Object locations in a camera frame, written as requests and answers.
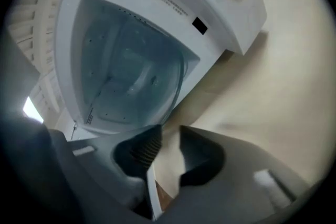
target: beige wall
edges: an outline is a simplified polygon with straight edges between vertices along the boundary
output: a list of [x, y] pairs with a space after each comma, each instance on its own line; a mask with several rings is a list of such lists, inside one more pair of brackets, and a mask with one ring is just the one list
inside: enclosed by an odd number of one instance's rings
[[181, 124], [259, 145], [310, 185], [328, 168], [336, 131], [334, 18], [325, 0], [264, 1], [267, 21], [248, 53], [225, 52], [166, 125], [155, 171], [171, 196], [184, 169]]

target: light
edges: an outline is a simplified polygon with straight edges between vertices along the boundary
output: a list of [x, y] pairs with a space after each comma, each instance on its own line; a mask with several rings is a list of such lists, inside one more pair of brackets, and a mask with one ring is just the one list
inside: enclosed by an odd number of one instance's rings
[[41, 115], [38, 113], [36, 108], [34, 107], [33, 102], [31, 99], [28, 97], [27, 101], [23, 107], [23, 111], [26, 113], [26, 115], [34, 120], [39, 121], [40, 123], [43, 123], [43, 119]]

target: washing machine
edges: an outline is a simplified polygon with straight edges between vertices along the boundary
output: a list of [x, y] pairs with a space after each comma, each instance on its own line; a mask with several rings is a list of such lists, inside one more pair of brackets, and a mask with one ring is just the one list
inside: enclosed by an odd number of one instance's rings
[[263, 0], [61, 0], [66, 107], [95, 133], [163, 124], [224, 50], [246, 53], [265, 20]]

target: black rectangular vent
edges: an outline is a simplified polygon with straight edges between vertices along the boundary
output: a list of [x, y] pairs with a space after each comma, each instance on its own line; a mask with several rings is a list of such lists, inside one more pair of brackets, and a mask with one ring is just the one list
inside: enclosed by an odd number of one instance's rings
[[193, 22], [193, 26], [196, 27], [196, 29], [202, 34], [204, 35], [205, 32], [208, 30], [208, 28], [205, 26], [205, 24], [203, 24], [203, 22], [197, 17], [194, 22]]

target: black plastic part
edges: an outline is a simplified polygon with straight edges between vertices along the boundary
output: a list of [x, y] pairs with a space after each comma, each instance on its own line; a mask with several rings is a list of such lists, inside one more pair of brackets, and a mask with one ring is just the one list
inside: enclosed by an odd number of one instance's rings
[[146, 181], [147, 170], [162, 146], [161, 140], [161, 126], [156, 125], [118, 144], [113, 153], [114, 160], [128, 176]]
[[196, 28], [202, 35], [204, 35], [205, 32], [208, 30], [208, 28], [205, 26], [205, 24], [203, 24], [203, 22], [202, 22], [198, 17], [193, 21], [193, 26], [195, 26], [195, 28]]
[[180, 126], [180, 134], [180, 149], [186, 169], [181, 176], [181, 187], [208, 183], [224, 167], [224, 150], [187, 127]]

